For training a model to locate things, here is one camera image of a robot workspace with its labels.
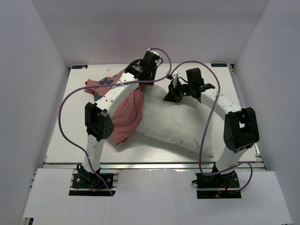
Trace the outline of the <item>white pillow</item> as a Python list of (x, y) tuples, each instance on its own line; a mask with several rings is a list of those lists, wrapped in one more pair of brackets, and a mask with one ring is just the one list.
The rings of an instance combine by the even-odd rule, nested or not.
[(174, 103), (165, 101), (165, 96), (158, 85), (145, 87), (142, 120), (136, 131), (199, 153), (210, 108), (192, 97)]

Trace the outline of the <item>red patterned pillowcase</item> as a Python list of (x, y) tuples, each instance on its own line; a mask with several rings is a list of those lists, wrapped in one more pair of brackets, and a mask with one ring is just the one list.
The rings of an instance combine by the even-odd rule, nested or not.
[[(108, 85), (116, 83), (120, 79), (122, 73), (110, 77), (105, 77), (99, 81), (88, 79), (85, 85), (88, 87), (84, 91), (90, 93), (94, 97), (94, 101), (98, 101), (112, 88), (103, 87), (95, 88), (96, 85)], [(114, 131), (110, 136), (110, 140), (114, 145), (118, 145), (126, 141), (137, 129), (142, 120), (142, 109), (144, 102), (145, 85), (140, 85), (136, 90), (132, 91), (122, 103), (118, 106), (112, 116)]]

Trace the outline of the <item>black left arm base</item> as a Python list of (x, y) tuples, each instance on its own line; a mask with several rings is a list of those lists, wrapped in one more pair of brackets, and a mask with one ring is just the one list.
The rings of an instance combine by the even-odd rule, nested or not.
[(82, 165), (76, 166), (76, 172), (73, 173), (69, 196), (114, 196), (118, 185), (118, 174), (100, 173), (98, 169), (96, 173), (101, 176), (101, 180), (93, 172), (88, 172)]

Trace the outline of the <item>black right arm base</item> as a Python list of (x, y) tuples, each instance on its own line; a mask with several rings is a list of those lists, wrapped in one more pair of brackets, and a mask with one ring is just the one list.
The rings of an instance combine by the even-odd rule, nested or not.
[(191, 183), (196, 187), (198, 199), (240, 199), (240, 183), (235, 171), (228, 174), (204, 176), (195, 174)]

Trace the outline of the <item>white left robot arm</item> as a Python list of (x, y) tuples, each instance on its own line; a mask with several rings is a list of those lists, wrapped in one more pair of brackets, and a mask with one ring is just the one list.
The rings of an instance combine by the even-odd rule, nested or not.
[(110, 88), (103, 97), (94, 104), (85, 106), (85, 126), (87, 128), (87, 156), (82, 167), (87, 172), (83, 182), (88, 187), (94, 187), (99, 182), (95, 171), (100, 169), (100, 157), (105, 140), (113, 133), (115, 125), (112, 116), (121, 102), (139, 87), (139, 81), (153, 81), (155, 78), (159, 53), (147, 50), (142, 60), (130, 63), (116, 80), (116, 87)]

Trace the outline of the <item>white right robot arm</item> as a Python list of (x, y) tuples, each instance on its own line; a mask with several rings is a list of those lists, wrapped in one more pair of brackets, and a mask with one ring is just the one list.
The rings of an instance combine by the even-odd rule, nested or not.
[(224, 121), (225, 148), (212, 172), (202, 173), (204, 176), (212, 176), (212, 183), (222, 187), (229, 181), (228, 174), (241, 164), (243, 154), (259, 141), (256, 114), (253, 108), (242, 108), (222, 96), (219, 87), (205, 83), (199, 68), (188, 69), (186, 74), (187, 83), (182, 84), (178, 72), (171, 72), (165, 100), (178, 103), (183, 97), (193, 97), (210, 108), (210, 118), (216, 113)]

